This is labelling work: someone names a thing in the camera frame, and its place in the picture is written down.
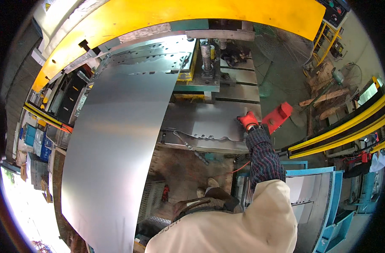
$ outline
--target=metal bolt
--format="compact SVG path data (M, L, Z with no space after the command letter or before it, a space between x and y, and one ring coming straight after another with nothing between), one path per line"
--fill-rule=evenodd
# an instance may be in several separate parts
M226 49L226 45L227 45L226 39L225 38L220 38L219 39L219 48L221 50L225 50Z
M211 45L207 41L201 43L202 61L204 63L204 70L211 70Z

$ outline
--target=wall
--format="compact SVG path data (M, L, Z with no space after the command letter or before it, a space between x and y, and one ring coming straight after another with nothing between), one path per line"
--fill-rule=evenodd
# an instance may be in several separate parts
M7 162L15 162L12 154L17 122L20 121L25 100L41 70L41 66L31 56L32 50L39 46L40 42L41 38L33 25L30 24L22 37L18 38L17 46L13 48L4 72L1 95L5 99L7 114L7 146L5 150Z
M348 15L342 26L344 31L340 40L344 47L342 54L347 53L342 60L333 61L333 65L336 68L342 68L345 64L354 62L360 66L362 71L361 88L367 84L372 76L381 77L383 83L385 83L382 66L369 36L355 14L350 12Z

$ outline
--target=red clamp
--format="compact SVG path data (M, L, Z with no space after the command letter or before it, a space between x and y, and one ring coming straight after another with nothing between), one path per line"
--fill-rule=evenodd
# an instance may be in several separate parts
M291 116L292 106L287 102L280 104L272 112L263 118L262 123L267 124L270 134L274 132L285 120Z

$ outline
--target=industrial fan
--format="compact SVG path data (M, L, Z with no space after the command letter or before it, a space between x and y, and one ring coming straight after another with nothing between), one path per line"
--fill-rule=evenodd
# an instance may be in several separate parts
M263 82L259 85L259 95L266 98L271 94L272 84L267 81L267 76L273 64L278 61L292 62L299 66L309 61L313 51L313 42L297 34L264 24L254 26L257 37L255 43L260 51L271 63Z

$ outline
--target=red cable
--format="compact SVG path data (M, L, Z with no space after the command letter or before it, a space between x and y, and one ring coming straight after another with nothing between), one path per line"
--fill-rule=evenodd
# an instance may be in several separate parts
M235 173L236 171L239 171L239 170L243 169L243 168L244 168L246 165L248 165L249 163L250 163L250 161L248 161L245 165L241 166L239 169L236 169L236 170L234 170L234 171L231 171L231 172L228 172L228 173L219 175L219 176L224 176L224 175L227 175L227 174Z

